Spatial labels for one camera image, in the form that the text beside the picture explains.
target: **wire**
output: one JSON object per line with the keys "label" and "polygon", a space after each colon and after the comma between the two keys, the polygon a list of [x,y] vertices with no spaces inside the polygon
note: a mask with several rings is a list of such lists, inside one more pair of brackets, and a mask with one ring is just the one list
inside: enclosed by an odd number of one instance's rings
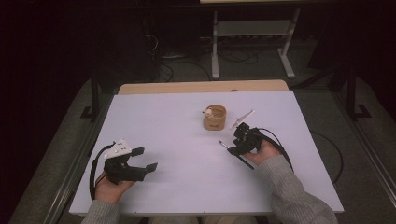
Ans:
{"label": "wire", "polygon": [[344,171],[344,157],[343,157],[343,153],[341,152],[340,148],[339,148],[332,140],[330,140],[328,137],[326,137],[325,135],[323,135],[323,134],[321,134],[321,133],[317,133],[317,132],[315,132],[315,131],[313,131],[313,130],[309,130],[309,132],[314,133],[314,134],[317,134],[317,135],[319,135],[320,137],[322,137],[322,138],[326,139],[327,141],[329,141],[330,144],[332,144],[332,146],[333,146],[333,147],[335,148],[335,150],[338,152],[338,155],[339,155],[339,157],[340,157],[340,163],[341,163],[341,165],[340,165],[340,170],[338,171],[337,176],[335,177],[335,179],[332,181],[333,184],[336,184],[337,181],[338,181],[338,179],[339,179],[340,176],[341,176],[341,173],[343,173],[343,171]]}
{"label": "wire", "polygon": [[185,61],[185,62],[168,62],[168,63],[190,63],[190,64],[193,64],[193,65],[195,65],[195,66],[198,66],[198,67],[202,68],[202,69],[204,70],[204,72],[206,73],[206,76],[207,76],[207,78],[209,79],[209,81],[212,80],[211,77],[210,77],[210,75],[209,75],[209,73],[206,71],[206,69],[205,69],[204,67],[202,67],[202,66],[201,66],[200,64],[198,64],[198,63],[193,63],[193,62],[188,62],[188,61]]}
{"label": "wire", "polygon": [[155,50],[158,48],[158,44],[159,44],[158,38],[155,37],[155,35],[146,35],[146,37],[150,37],[150,38],[152,38],[152,39],[155,40],[155,45],[154,45],[154,47],[152,48],[152,50],[149,50],[149,51],[148,51],[148,53],[151,54],[151,56],[155,56]]}
{"label": "wire", "polygon": [[96,180],[96,185],[99,184],[104,178],[106,177],[106,174],[102,175],[99,179]]}
{"label": "wire", "polygon": [[[164,67],[168,68],[168,69],[170,70],[170,72],[169,72],[169,73],[165,72],[165,71],[161,68],[161,66],[164,66]],[[168,75],[169,78],[164,77],[164,76],[161,74],[161,72],[164,73],[165,75]],[[174,75],[174,70],[173,70],[170,66],[168,66],[168,65],[166,65],[166,64],[160,64],[160,77],[162,77],[162,78],[164,79],[164,82],[169,82],[169,81],[173,80],[173,75]]]}
{"label": "wire", "polygon": [[255,64],[259,61],[259,54],[256,52],[253,52],[252,55],[250,55],[247,51],[245,50],[240,50],[240,52],[245,53],[247,56],[246,58],[238,58],[235,55],[232,55],[231,53],[227,53],[225,51],[219,51],[218,55],[225,61],[232,62],[232,63],[242,63],[242,64]]}
{"label": "wire", "polygon": [[116,144],[115,142],[111,145],[108,145],[104,148],[102,148],[98,154],[96,155],[96,158],[92,161],[92,168],[91,168],[91,174],[90,174],[90,194],[91,194],[91,199],[94,200],[95,199],[95,173],[96,173],[96,167],[99,161],[99,157],[100,155],[102,155],[102,153],[109,148],[112,148],[114,146],[114,144]]}
{"label": "wire", "polygon": [[276,135],[274,133],[272,133],[271,131],[269,131],[268,129],[264,129],[264,128],[259,128],[258,130],[264,130],[268,133],[270,133],[275,139],[276,141],[279,143],[280,146],[282,146],[282,144],[280,143],[279,139],[277,139]]}
{"label": "wire", "polygon": [[[261,134],[253,133],[253,132],[244,132],[244,133],[256,135],[256,136],[259,136],[259,137],[266,137],[266,136],[262,136]],[[282,147],[282,144],[280,144],[279,139],[277,139],[277,137],[276,137],[273,133],[272,133],[272,135],[276,138],[278,144]]]}

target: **black cable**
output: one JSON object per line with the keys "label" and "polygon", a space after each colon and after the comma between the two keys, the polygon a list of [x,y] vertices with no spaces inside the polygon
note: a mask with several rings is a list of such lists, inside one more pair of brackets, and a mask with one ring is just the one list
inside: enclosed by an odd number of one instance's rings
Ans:
{"label": "black cable", "polygon": [[280,143],[279,139],[277,139],[277,137],[276,137],[276,135],[274,133],[272,133],[268,129],[264,129],[264,128],[258,128],[258,130],[264,130],[264,131],[270,133],[276,139],[276,141],[279,143],[279,145],[282,146],[282,144]]}
{"label": "black cable", "polygon": [[209,79],[209,81],[212,80],[211,77],[210,77],[210,75],[209,75],[209,73],[206,71],[206,69],[205,69],[204,67],[202,67],[202,66],[201,66],[200,64],[198,64],[198,63],[187,62],[187,61],[183,61],[183,62],[168,62],[168,63],[190,63],[190,64],[193,64],[193,65],[195,65],[195,66],[198,66],[198,67],[202,68],[202,69],[205,71],[205,73],[206,73],[207,78]]}
{"label": "black cable", "polygon": [[[219,51],[218,55],[224,60],[224,61],[228,61],[231,63],[242,63],[242,64],[255,64],[259,61],[259,54],[253,52],[252,55],[250,55],[248,52],[244,51],[244,50],[239,50],[240,52],[243,52],[247,55],[246,58],[240,59],[234,55],[232,55],[231,53],[227,53],[225,51]],[[250,59],[254,59],[253,62],[248,63],[248,60]]]}
{"label": "black cable", "polygon": [[97,179],[96,185],[99,184],[99,182],[101,182],[105,177],[106,177],[106,175],[102,175],[99,179]]}
{"label": "black cable", "polygon": [[326,139],[327,141],[329,141],[330,144],[332,144],[332,146],[333,146],[333,147],[335,148],[335,150],[338,152],[338,155],[339,155],[339,157],[340,157],[340,163],[341,163],[341,165],[340,165],[340,170],[338,171],[337,176],[335,177],[335,179],[332,181],[333,184],[336,184],[337,181],[338,181],[338,179],[339,179],[340,176],[341,176],[341,173],[343,173],[343,171],[344,171],[344,157],[343,157],[343,153],[341,152],[341,149],[340,149],[332,140],[330,140],[330,139],[329,139],[328,137],[326,137],[325,135],[323,135],[323,134],[321,134],[321,133],[317,133],[317,132],[312,131],[312,130],[309,130],[309,132],[314,133],[314,134],[317,134],[317,135],[319,135],[320,137],[322,137],[322,138]]}
{"label": "black cable", "polygon": [[266,136],[266,135],[264,135],[264,134],[261,135],[261,134],[253,133],[253,132],[249,132],[249,131],[244,132],[244,133],[248,133],[248,134],[252,134],[252,135],[259,136],[259,137],[263,138],[265,141],[271,143],[271,144],[272,144],[274,147],[276,147],[276,149],[283,155],[283,157],[285,157],[286,161],[287,161],[287,162],[289,163],[289,165],[290,165],[291,170],[293,170],[293,166],[291,165],[291,160],[290,160],[290,158],[289,158],[289,154],[286,152],[285,148],[282,147],[282,144],[280,143],[280,141],[279,141],[279,139],[276,137],[276,135],[274,135],[274,134],[273,134],[272,132],[270,132],[269,130],[266,130],[266,129],[263,129],[263,128],[260,128],[260,129],[258,128],[258,130],[265,130],[265,131],[269,132],[271,135],[274,136],[274,138],[277,140],[278,143],[277,143],[276,141],[274,141],[272,138],[270,138],[270,137],[268,137],[268,136]]}
{"label": "black cable", "polygon": [[92,161],[92,168],[91,168],[91,174],[90,174],[90,194],[91,194],[91,199],[94,200],[95,199],[95,173],[96,173],[96,167],[99,161],[99,157],[100,155],[102,155],[102,153],[109,148],[112,148],[114,146],[113,143],[111,145],[108,145],[104,148],[102,148],[98,154],[96,155],[96,158]]}
{"label": "black cable", "polygon": [[[161,68],[161,66],[164,66],[164,67],[168,68],[170,72],[169,72],[169,73],[165,72],[165,71]],[[174,72],[174,70],[173,70],[170,66],[168,66],[168,65],[166,65],[166,64],[160,64],[160,67],[159,67],[159,68],[160,68],[159,76],[163,78],[164,82],[169,82],[169,81],[173,80],[173,76],[174,76],[174,73],[175,73],[175,72]],[[166,75],[168,75],[169,78],[164,77],[164,76],[161,74],[161,72],[164,73],[164,74],[166,74]]]}

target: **person's left hand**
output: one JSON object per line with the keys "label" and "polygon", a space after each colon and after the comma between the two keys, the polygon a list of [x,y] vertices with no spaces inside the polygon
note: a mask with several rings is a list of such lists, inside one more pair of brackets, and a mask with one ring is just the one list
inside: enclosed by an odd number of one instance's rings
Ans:
{"label": "person's left hand", "polygon": [[121,181],[118,185],[111,183],[103,172],[96,179],[95,200],[118,203],[122,194],[134,184],[134,181]]}

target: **wooden table edge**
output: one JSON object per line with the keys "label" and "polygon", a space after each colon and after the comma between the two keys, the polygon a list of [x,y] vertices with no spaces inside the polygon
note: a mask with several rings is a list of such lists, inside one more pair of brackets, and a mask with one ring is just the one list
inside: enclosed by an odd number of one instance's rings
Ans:
{"label": "wooden table edge", "polygon": [[238,80],[206,82],[171,82],[124,84],[119,95],[186,93],[186,92],[224,92],[224,91],[288,91],[284,80]]}

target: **wooden edge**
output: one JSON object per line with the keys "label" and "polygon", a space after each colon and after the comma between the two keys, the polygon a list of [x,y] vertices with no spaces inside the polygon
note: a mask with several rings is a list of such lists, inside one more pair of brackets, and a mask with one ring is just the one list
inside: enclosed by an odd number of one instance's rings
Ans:
{"label": "wooden edge", "polygon": [[214,4],[214,3],[273,3],[273,2],[296,2],[302,0],[200,0],[201,4]]}
{"label": "wooden edge", "polygon": [[284,80],[243,80],[124,84],[119,95],[222,91],[288,91]]}

